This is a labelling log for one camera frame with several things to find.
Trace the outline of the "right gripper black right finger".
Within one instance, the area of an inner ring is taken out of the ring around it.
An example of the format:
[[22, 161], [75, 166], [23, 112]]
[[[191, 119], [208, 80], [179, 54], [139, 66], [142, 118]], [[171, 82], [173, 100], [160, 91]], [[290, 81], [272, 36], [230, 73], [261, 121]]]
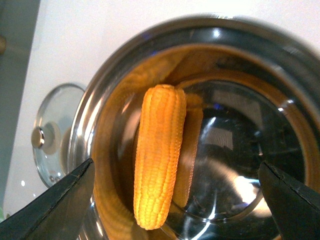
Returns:
[[258, 180], [283, 240], [320, 238], [318, 192], [267, 162], [260, 164]]

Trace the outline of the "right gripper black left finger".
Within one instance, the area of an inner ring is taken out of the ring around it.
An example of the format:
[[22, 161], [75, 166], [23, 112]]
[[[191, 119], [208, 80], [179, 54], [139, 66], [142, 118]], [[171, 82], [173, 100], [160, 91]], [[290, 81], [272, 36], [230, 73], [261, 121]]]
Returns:
[[95, 164], [87, 159], [0, 224], [2, 240], [75, 240], [90, 206]]

